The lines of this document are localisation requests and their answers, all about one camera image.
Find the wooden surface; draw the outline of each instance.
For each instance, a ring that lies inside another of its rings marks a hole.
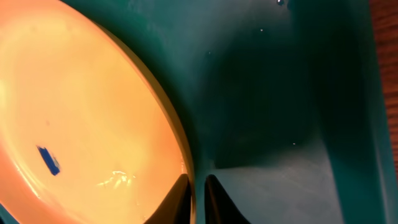
[[[398,0],[370,0],[370,6],[398,178]]]

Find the teal surface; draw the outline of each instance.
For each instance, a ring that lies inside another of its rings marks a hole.
[[[195,166],[251,223],[398,223],[367,1],[63,0],[170,97]]]
[[[18,222],[10,215],[7,210],[0,204],[0,218],[5,224],[18,224]]]

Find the black plastic part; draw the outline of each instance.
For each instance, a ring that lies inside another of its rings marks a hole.
[[[181,174],[155,213],[145,224],[189,224],[191,188],[187,174]]]
[[[214,175],[206,178],[205,212],[206,224],[249,223]]]

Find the orange glowing disc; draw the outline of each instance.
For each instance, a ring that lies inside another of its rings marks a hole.
[[[143,223],[187,172],[175,112],[136,64],[60,1],[0,1],[0,203],[17,221]]]

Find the blue mark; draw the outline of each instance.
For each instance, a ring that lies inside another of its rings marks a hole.
[[[52,175],[57,175],[60,172],[58,161],[53,158],[45,147],[37,146],[40,154],[47,167],[50,169]]]

